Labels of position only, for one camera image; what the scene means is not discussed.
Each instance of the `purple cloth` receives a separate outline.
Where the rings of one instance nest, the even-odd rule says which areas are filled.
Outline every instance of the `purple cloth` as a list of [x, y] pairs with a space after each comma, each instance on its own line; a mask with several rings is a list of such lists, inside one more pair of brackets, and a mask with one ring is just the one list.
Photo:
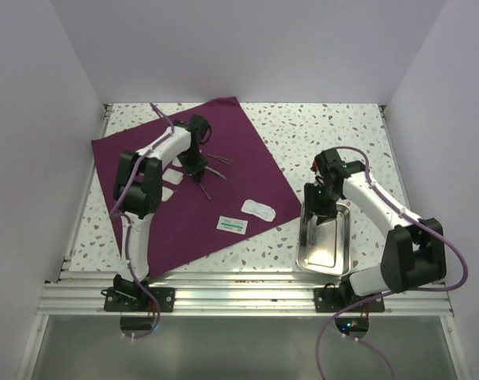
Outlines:
[[[150, 275], [158, 276], [192, 260], [236, 244], [246, 238], [270, 230], [299, 217], [301, 205], [274, 158], [257, 134], [234, 97], [219, 98], [171, 116], [171, 120], [189, 120], [193, 114], [204, 116], [213, 128], [209, 143], [201, 146], [209, 166], [226, 176], [226, 180], [206, 171], [202, 184], [209, 193], [207, 199], [200, 186], [191, 178], [179, 185], [164, 182], [174, 190], [173, 196], [162, 202], [151, 223], [148, 262]], [[166, 129], [162, 120], [155, 120], [122, 131], [104, 139], [92, 141], [105, 202], [109, 210], [115, 201], [112, 190], [120, 154], [124, 150], [145, 147]], [[234, 160], [227, 165], [206, 154]], [[182, 168], [172, 169], [183, 172]], [[276, 211], [273, 222], [265, 222], [241, 212], [245, 200], [267, 204]], [[248, 220], [246, 234], [217, 230], [219, 216]], [[112, 220], [118, 245], [121, 243], [121, 221]]]

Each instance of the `purple cable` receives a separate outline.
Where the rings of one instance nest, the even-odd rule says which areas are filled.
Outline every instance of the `purple cable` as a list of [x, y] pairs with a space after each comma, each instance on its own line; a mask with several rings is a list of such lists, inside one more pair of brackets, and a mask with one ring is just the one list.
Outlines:
[[[370, 168], [370, 165], [369, 165], [370, 164], [369, 158], [366, 156], [366, 154], [363, 151], [361, 151], [359, 148], [355, 148], [353, 146], [336, 146], [335, 149], [353, 150], [353, 151], [359, 153], [360, 155], [362, 155], [363, 158], [364, 158], [364, 165], [366, 166], [366, 169], [365, 169], [366, 181], [371, 186], [373, 191], [378, 195], [378, 197], [380, 197], [380, 199], [383, 202], [385, 202], [385, 204], [387, 206], [389, 206], [393, 211], [395, 211], [397, 214], [399, 214], [402, 218], [408, 220], [409, 222], [411, 222], [415, 226], [419, 227], [421, 230], [424, 230], [427, 233], [429, 233], [430, 235], [432, 235], [433, 237], [439, 239], [443, 244], [448, 245], [448, 247], [450, 249], [452, 249], [452, 251], [454, 251], [455, 255], [457, 256], [457, 258], [461, 262], [462, 278], [456, 284], [451, 285], [449, 287], [441, 287], [441, 288], [422, 288], [422, 287], [418, 287], [417, 289], [414, 289], [414, 290], [415, 291], [453, 291], [455, 289], [460, 288], [466, 282], [466, 280], [468, 279], [468, 265], [467, 265], [467, 263], [464, 259], [464, 256], [459, 251], [459, 249], [452, 242], [450, 242], [446, 237], [444, 237], [442, 234], [439, 234], [436, 231], [431, 230], [429, 227], [420, 223], [418, 220], [415, 220], [414, 218], [411, 218], [410, 216], [408, 216], [404, 212], [401, 212], [401, 209], [399, 209], [398, 207], [396, 207], [396, 205], [394, 205], [392, 202], [390, 202], [390, 200], [380, 190], [378, 190], [376, 188], [376, 186], [374, 186], [373, 181], [371, 179], [371, 173], [370, 173], [371, 168]], [[392, 295], [392, 294], [393, 294], [392, 291], [388, 291], [388, 292], [383, 293], [383, 294], [376, 294], [376, 295], [372, 295], [371, 297], [362, 299], [362, 300], [360, 300], [360, 301], [358, 301], [358, 302], [356, 302], [356, 303], [354, 303], [350, 306], [347, 306], [347, 307], [343, 308], [342, 310], [338, 311], [333, 316], [331, 316], [331, 318], [329, 318], [326, 323], [324, 323], [324, 325], [321, 327], [320, 331], [318, 332], [317, 344], [316, 344], [316, 347], [315, 347], [315, 358], [317, 360], [318, 372], [320, 372], [320, 376], [321, 376], [322, 380], [325, 380], [325, 375], [324, 375], [324, 370], [323, 370], [323, 368], [321, 366], [321, 363], [320, 363], [320, 341], [321, 341], [322, 336], [324, 335], [324, 331], [341, 314], [346, 313], [347, 311], [353, 310], [353, 309], [355, 309], [357, 307], [360, 307], [362, 305], [365, 305], [369, 302], [372, 302], [375, 299], [385, 298], [385, 297], [388, 297], [389, 295]], [[396, 374], [394, 373], [392, 363], [389, 361], [387, 356], [381, 350], [376, 348], [374, 345], [372, 345], [372, 344], [370, 344], [370, 343], [368, 343], [364, 340], [359, 340], [359, 342], [361, 344], [364, 344], [365, 346], [368, 346], [369, 348], [371, 348], [375, 352], [377, 352], [385, 360], [387, 366], [389, 367], [392, 379], [395, 380], [396, 379]]]
[[143, 338], [145, 336], [148, 336], [150, 335], [154, 329], [157, 327], [158, 325], [158, 322], [160, 321], [160, 304], [158, 303], [158, 300], [141, 284], [141, 282], [139, 281], [139, 279], [137, 278], [137, 276], [135, 275], [135, 272], [134, 272], [134, 268], [131, 266], [131, 263], [130, 263], [130, 253], [128, 252], [128, 242], [130, 241], [130, 229], [131, 229], [131, 219], [128, 215], [124, 214], [123, 212], [120, 212], [120, 213], [116, 213], [118, 211], [118, 209], [120, 208], [121, 206], [121, 203], [124, 201], [125, 199], [125, 196], [127, 196], [127, 193], [128, 193], [128, 190], [130, 189], [131, 185], [133, 184], [134, 182], [134, 179], [135, 179], [135, 176], [137, 175], [137, 171], [139, 170], [139, 166], [141, 165], [141, 161], [148, 155], [148, 154], [151, 154], [151, 152], [153, 152], [154, 148], [156, 148], [157, 146], [159, 146], [161, 143], [163, 143], [165, 140], [167, 140], [171, 135], [172, 133], [174, 133], [174, 124], [173, 122], [171, 121], [171, 119], [169, 119], [169, 117], [163, 113], [160, 108], [158, 108], [155, 104], [153, 103], [150, 103], [150, 106], [151, 108], [156, 112], [156, 114], [158, 115], [158, 117], [160, 117], [161, 119], [164, 119], [165, 121], [167, 121], [167, 123], [169, 124], [169, 126], [171, 127], [171, 133], [169, 135], [166, 135], [165, 137], [163, 137], [162, 139], [158, 140], [157, 142], [155, 142], [151, 148], [145, 153], [143, 154], [142, 156], [140, 156], [139, 158], [137, 158], [137, 161], [135, 161], [135, 164], [134, 164], [134, 167], [131, 171], [131, 175], [130, 177], [128, 178], [128, 181], [127, 181], [127, 184], [125, 185], [125, 188], [123, 189], [123, 191], [121, 192], [121, 195], [120, 197], [118, 198], [118, 200], [116, 201], [116, 203], [114, 204], [114, 206], [112, 207], [112, 210], [111, 210], [111, 213], [109, 214], [109, 217], [112, 219], [112, 218], [115, 218], [116, 216], [121, 216], [123, 218], [126, 218], [127, 221], [128, 221], [128, 227], [127, 227], [127, 236], [125, 237], [125, 246], [124, 246], [124, 252], [125, 252], [125, 259], [127, 260], [127, 266], [128, 266], [128, 270], [130, 271], [130, 274], [132, 276], [132, 278], [134, 279], [134, 282], [137, 284], [137, 286], [141, 289], [141, 291], [143, 291], [150, 299], [151, 301], [153, 301], [153, 303], [156, 305], [156, 308], [157, 308], [157, 316], [154, 320], [154, 323], [152, 324], [151, 326], [151, 329], [147, 332], [142, 332], [140, 333], [139, 335], [135, 335], [135, 334], [131, 334], [129, 337], [130, 338], [133, 338], [133, 339], [138, 339], [138, 338]]

